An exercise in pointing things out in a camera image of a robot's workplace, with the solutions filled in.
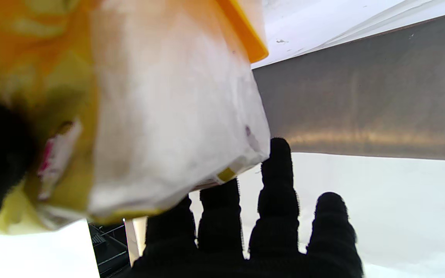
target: black glove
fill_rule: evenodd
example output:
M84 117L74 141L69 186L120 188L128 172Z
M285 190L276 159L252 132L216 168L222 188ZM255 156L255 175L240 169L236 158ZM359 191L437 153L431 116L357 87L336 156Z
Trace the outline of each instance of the black glove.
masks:
M307 254L298 251L297 195L291 150L272 139L262 163L260 219L250 237L250 259L243 258L236 179L200 192L203 214L195 244L191 200L147 220L146 248L128 277L361 277L355 230L335 193L319 197Z

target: package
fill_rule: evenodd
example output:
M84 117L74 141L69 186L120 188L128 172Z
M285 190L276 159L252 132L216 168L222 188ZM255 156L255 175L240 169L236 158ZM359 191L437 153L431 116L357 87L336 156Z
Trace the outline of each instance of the package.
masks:
M39 144L0 230L160 213L268 157L264 56L221 2L0 1L0 102Z

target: white plastic bag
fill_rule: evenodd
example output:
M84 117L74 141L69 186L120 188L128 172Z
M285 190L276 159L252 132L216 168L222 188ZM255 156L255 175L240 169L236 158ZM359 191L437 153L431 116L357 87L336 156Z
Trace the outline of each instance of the white plastic bag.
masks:
M100 103L89 213L166 210L268 157L250 63L215 1L108 0L91 17Z

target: orange plastic edge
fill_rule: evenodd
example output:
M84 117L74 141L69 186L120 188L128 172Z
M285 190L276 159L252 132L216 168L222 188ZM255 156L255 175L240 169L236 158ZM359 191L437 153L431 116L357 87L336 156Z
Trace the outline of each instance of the orange plastic edge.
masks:
M216 0L216 2L233 25L235 32L245 46L249 61L255 63L266 58L269 55L269 51L249 22L240 4L236 0Z

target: stainless steel panel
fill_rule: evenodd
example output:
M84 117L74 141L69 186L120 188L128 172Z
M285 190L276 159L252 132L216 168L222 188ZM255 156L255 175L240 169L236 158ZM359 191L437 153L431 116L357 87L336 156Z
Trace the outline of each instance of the stainless steel panel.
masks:
M293 151L445 159L445 17L254 75Z

